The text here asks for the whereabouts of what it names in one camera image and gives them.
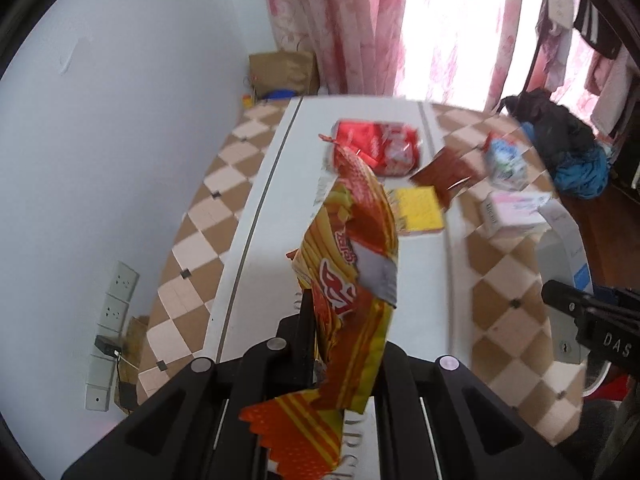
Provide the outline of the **orange red chip bag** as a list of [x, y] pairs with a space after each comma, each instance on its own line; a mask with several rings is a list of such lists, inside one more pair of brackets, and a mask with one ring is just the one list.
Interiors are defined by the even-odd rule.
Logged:
[[323, 377], [240, 414], [285, 479], [321, 479], [340, 464], [344, 417], [367, 407], [397, 306], [399, 242], [385, 190], [341, 146], [332, 166], [332, 188], [292, 261], [314, 303]]

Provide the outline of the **red crushed soda can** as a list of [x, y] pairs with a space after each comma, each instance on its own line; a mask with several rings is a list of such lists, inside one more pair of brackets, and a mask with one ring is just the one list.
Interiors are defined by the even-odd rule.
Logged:
[[343, 119], [323, 141], [355, 153], [379, 177], [405, 177], [419, 166], [419, 131], [403, 122]]

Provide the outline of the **white round trash bin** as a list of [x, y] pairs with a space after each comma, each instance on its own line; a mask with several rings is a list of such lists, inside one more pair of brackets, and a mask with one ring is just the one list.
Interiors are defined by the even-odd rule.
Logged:
[[611, 364], [578, 342], [580, 305], [574, 296], [582, 292], [593, 294], [584, 246], [578, 244], [577, 255], [572, 257], [562, 237], [549, 230], [536, 245], [536, 258], [554, 359], [565, 368], [580, 365], [585, 372], [582, 396], [592, 396], [603, 384]]

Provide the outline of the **blue white flat carton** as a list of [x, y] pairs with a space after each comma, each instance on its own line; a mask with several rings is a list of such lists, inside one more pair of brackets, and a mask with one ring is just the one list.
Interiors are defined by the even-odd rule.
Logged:
[[542, 281], [557, 281], [592, 294], [591, 273], [578, 224], [555, 198], [540, 206], [538, 211], [549, 225], [536, 246]]

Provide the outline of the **red blanket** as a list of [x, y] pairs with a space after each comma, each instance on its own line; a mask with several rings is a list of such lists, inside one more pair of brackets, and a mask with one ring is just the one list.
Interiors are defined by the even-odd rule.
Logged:
[[629, 391], [628, 379], [629, 377], [626, 374], [608, 376], [593, 393], [585, 394], [585, 398], [589, 400], [623, 401]]

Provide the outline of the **black plug adapter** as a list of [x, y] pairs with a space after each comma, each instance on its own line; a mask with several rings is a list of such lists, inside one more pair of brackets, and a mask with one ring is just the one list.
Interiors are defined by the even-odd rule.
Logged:
[[103, 335], [96, 335], [94, 338], [94, 346], [109, 358], [117, 359], [122, 352], [122, 347], [113, 339]]

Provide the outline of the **pink white tissue box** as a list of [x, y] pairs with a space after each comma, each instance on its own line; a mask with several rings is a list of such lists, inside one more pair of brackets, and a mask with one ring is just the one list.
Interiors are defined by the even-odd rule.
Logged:
[[490, 192], [480, 203], [486, 235], [521, 237], [544, 232], [548, 222], [539, 208], [551, 197], [545, 192]]

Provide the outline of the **dark clothes pile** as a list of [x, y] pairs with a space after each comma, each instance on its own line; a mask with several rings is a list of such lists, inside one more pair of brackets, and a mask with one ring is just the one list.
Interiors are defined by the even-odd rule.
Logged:
[[506, 96], [506, 110], [525, 132], [544, 163], [555, 189], [580, 200], [600, 196], [608, 185], [608, 160], [590, 126], [536, 89]]

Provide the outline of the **checkered bed cover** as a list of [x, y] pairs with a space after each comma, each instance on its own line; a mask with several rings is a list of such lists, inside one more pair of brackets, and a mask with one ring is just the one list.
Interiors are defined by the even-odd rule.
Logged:
[[[447, 175], [436, 229], [411, 232], [393, 190], [420, 188], [419, 171], [379, 177], [341, 137], [418, 140], [419, 165]], [[523, 192], [552, 198], [533, 145], [508, 116], [366, 96], [259, 104], [232, 130], [183, 219], [160, 279], [137, 381], [148, 400], [195, 359], [222, 363], [272, 337], [309, 292], [316, 359], [341, 371], [233, 421], [272, 441], [293, 479], [374, 479], [373, 377], [384, 344], [434, 360], [455, 354], [544, 442], [578, 428], [585, 367], [554, 355], [539, 233], [491, 234], [480, 210], [500, 192], [484, 163], [487, 140], [524, 158]]]

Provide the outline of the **brown snack wrapper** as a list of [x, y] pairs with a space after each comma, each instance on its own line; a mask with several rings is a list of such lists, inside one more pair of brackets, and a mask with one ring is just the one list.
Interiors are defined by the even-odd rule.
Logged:
[[439, 205], [447, 210], [457, 192], [476, 185], [480, 175], [455, 150], [445, 146], [410, 181], [417, 186], [434, 188]]

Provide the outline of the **hanging clothes rack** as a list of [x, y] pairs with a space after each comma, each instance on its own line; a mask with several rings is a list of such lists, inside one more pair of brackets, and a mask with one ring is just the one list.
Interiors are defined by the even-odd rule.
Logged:
[[551, 96], [568, 84], [573, 37], [589, 50], [584, 91], [596, 99], [589, 122], [620, 143], [639, 129], [639, 9], [634, 0], [542, 0], [527, 90]]

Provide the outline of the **blue lid white can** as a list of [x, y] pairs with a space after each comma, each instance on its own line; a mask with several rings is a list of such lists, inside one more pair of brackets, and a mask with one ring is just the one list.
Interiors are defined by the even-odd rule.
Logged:
[[262, 99], [265, 101], [282, 101], [290, 100], [297, 96], [297, 93], [293, 90], [279, 89], [266, 93]]

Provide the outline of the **brown paper bag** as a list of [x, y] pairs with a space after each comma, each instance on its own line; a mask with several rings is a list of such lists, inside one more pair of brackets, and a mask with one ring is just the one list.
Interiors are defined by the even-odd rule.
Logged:
[[296, 96], [313, 96], [320, 87], [314, 52], [280, 50], [251, 54], [248, 72], [258, 99], [280, 90], [292, 91]]

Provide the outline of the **pink floral curtain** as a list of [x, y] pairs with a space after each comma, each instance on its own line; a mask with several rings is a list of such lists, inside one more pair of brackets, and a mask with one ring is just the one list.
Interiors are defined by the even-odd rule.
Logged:
[[314, 52], [331, 94], [497, 106], [522, 0], [267, 0], [279, 48]]

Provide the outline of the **white wall socket strip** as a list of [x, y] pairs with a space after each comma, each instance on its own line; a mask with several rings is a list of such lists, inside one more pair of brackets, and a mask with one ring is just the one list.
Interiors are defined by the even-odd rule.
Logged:
[[139, 359], [132, 353], [132, 344], [126, 341], [125, 325], [138, 279], [139, 274], [126, 263], [115, 263], [96, 322], [96, 335], [113, 339], [122, 347], [122, 352], [117, 359], [104, 356], [94, 346], [94, 336], [85, 390], [87, 411], [107, 412], [111, 400], [125, 413], [137, 405], [134, 380]]

